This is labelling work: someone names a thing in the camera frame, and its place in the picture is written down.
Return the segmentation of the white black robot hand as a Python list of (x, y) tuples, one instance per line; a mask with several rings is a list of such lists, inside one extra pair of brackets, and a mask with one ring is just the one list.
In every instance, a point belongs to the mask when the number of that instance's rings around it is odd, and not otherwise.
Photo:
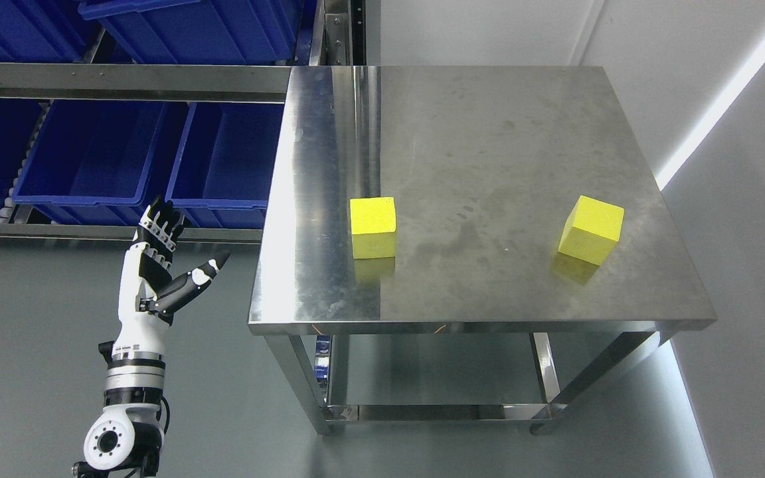
[(228, 250), (172, 276), (173, 255), (183, 229), (185, 215), (161, 195), (146, 206), (137, 222), (124, 254), (116, 309), (121, 329), (110, 351), (113, 360), (164, 355), (164, 336), (176, 312), (204, 293), (224, 269), (231, 255)]

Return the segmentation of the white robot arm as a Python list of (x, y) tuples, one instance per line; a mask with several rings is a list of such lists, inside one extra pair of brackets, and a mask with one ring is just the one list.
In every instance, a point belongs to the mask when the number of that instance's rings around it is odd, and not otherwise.
[(83, 441), (82, 461), (72, 466), (75, 477), (155, 477), (160, 469), (170, 409), (164, 397), (166, 363), (155, 352), (131, 348), (116, 353), (114, 343), (98, 344), (107, 365), (103, 411)]

